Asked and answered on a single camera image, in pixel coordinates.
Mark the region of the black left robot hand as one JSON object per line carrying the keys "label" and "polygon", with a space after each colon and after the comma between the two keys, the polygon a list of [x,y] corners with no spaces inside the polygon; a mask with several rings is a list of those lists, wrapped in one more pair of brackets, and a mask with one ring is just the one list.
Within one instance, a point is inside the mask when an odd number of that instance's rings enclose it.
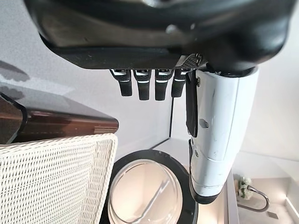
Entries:
{"label": "black left robot hand", "polygon": [[213,202],[246,132],[258,64],[286,42],[294,0],[27,0],[43,43],[72,64],[131,77],[156,99],[186,90],[191,195]]}

